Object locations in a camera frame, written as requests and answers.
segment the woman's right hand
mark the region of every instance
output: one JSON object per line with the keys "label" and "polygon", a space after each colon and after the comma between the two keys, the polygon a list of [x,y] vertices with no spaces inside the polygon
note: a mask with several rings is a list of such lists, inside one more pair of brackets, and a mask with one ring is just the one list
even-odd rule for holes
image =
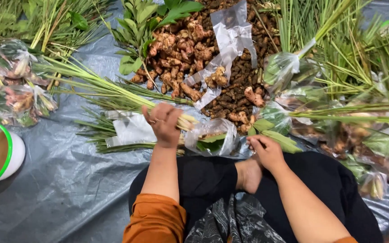
{"label": "woman's right hand", "polygon": [[256,151],[257,159],[260,160],[263,167],[273,175],[282,169],[289,168],[284,161],[280,144],[271,138],[263,135],[254,135],[247,137],[247,143]]}

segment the patterned fabric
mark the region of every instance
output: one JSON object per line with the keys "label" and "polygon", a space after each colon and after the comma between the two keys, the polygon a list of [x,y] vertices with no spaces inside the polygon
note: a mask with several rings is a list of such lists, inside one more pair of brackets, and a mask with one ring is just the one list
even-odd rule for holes
{"label": "patterned fabric", "polygon": [[231,194],[207,209],[185,243],[285,243],[263,219],[265,209],[250,194]]}

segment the pile of ginger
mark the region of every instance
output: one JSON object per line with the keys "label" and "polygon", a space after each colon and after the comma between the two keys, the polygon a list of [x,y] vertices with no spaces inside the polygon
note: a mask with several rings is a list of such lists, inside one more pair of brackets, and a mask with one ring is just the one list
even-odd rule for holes
{"label": "pile of ginger", "polygon": [[196,102],[202,97],[200,86],[189,87],[182,81],[202,70],[219,53],[213,31],[204,31],[202,16],[192,16],[178,20],[176,24],[165,25],[153,33],[155,41],[148,48],[147,64],[152,67],[148,73],[139,68],[131,79],[134,83],[147,81],[147,88],[154,89],[153,80],[159,75],[163,81],[163,94],[172,90],[172,98],[188,96]]}

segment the white bowl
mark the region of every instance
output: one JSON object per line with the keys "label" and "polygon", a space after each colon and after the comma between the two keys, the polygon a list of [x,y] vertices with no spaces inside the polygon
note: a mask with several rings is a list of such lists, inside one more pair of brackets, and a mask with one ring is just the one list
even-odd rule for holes
{"label": "white bowl", "polygon": [[0,180],[11,176],[22,165],[25,158],[25,144],[22,139],[15,133],[6,130],[0,125],[0,132],[4,132],[8,140],[7,160],[0,171]]}

